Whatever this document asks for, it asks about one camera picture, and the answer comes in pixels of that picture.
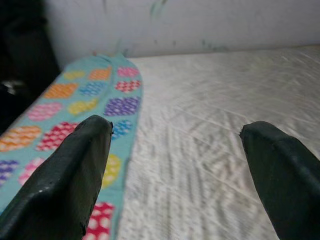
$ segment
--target black rubber tip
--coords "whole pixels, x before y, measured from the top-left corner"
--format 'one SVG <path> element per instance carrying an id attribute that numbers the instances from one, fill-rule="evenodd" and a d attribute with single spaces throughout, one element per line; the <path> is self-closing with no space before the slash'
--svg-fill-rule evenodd
<path id="1" fill-rule="evenodd" d="M 255 188 L 281 240 L 320 239 L 320 162 L 270 123 L 240 133 Z"/>
<path id="2" fill-rule="evenodd" d="M 102 185 L 112 124 L 81 122 L 0 216 L 0 240 L 81 240 Z"/>

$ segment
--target teal patterned fabric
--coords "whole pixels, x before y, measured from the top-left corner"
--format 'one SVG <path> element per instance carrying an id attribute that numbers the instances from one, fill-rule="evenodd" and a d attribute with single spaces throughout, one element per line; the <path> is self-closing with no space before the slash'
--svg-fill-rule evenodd
<path id="1" fill-rule="evenodd" d="M 141 83 L 136 66 L 120 54 L 90 56 L 67 66 L 0 138 L 0 213 L 77 124 L 96 114 L 113 122 L 114 135 L 102 188 L 83 239 L 114 240 L 141 104 Z"/>

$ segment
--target white wall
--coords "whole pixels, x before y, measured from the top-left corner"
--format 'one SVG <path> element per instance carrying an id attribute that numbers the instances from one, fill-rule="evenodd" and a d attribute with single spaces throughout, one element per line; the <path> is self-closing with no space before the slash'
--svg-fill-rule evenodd
<path id="1" fill-rule="evenodd" d="M 320 0 L 46 0 L 61 66 L 92 51 L 152 56 L 320 43 Z"/>

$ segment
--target white quilted mattress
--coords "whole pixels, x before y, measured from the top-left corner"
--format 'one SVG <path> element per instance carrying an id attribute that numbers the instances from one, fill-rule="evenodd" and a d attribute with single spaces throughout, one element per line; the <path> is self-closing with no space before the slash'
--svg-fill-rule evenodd
<path id="1" fill-rule="evenodd" d="M 238 136 L 267 121 L 320 155 L 320 47 L 131 59 L 144 97 L 119 240 L 276 240 Z"/>

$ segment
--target pink heart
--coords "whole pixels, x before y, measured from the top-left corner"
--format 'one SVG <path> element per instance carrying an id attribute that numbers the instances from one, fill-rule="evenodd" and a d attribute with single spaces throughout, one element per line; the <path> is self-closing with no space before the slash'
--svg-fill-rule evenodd
<path id="1" fill-rule="evenodd" d="M 23 173 L 19 176 L 19 183 L 21 185 L 25 184 L 25 182 L 30 178 L 30 176 L 34 173 L 34 171 L 44 162 L 45 160 L 41 157 L 37 157 L 33 159 L 28 165 L 25 166 Z"/>
<path id="2" fill-rule="evenodd" d="M 52 118 L 61 109 L 62 104 L 59 102 L 43 103 L 34 106 L 27 115 L 30 120 L 40 122 Z"/>
<path id="3" fill-rule="evenodd" d="M 119 77 L 135 77 L 139 74 L 138 69 L 135 67 L 118 67 L 118 76 Z"/>

